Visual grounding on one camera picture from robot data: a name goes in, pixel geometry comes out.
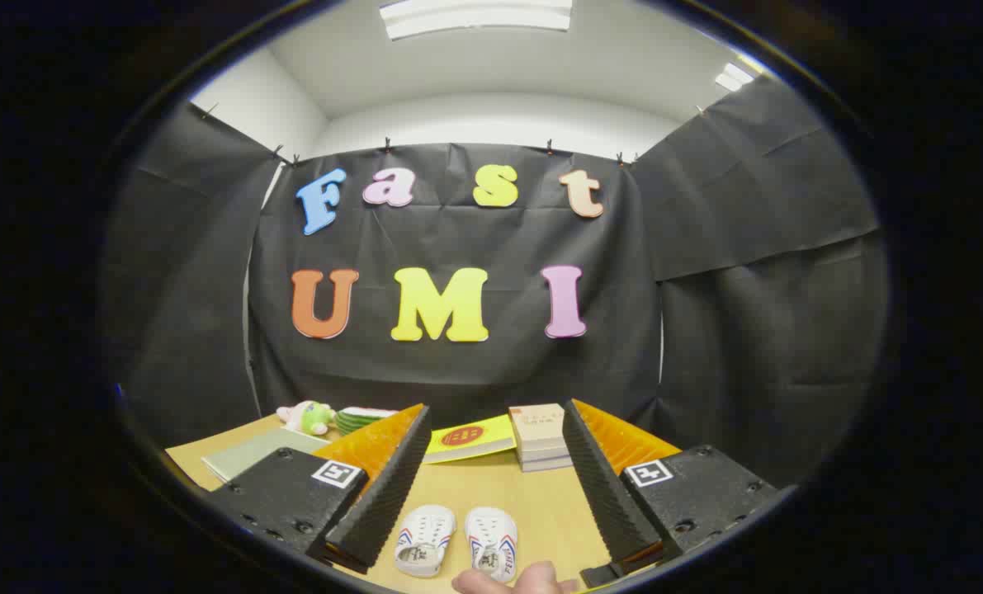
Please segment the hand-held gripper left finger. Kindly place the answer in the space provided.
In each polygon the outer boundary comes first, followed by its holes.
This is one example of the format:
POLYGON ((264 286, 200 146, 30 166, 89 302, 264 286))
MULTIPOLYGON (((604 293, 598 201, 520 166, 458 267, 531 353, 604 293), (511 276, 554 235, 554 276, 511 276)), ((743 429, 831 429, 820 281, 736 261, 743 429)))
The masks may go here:
POLYGON ((422 465, 430 413, 417 403, 314 452, 272 449, 208 500, 259 539, 366 573, 422 465))

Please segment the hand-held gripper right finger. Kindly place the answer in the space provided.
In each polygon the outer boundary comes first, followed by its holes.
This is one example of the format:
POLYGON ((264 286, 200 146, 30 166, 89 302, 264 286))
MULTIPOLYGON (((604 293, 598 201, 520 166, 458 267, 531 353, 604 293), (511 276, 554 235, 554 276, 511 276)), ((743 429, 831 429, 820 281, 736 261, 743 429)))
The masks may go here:
POLYGON ((714 446, 679 449, 578 399, 563 409, 565 444, 609 553, 581 572, 587 587, 709 549, 781 500, 714 446))

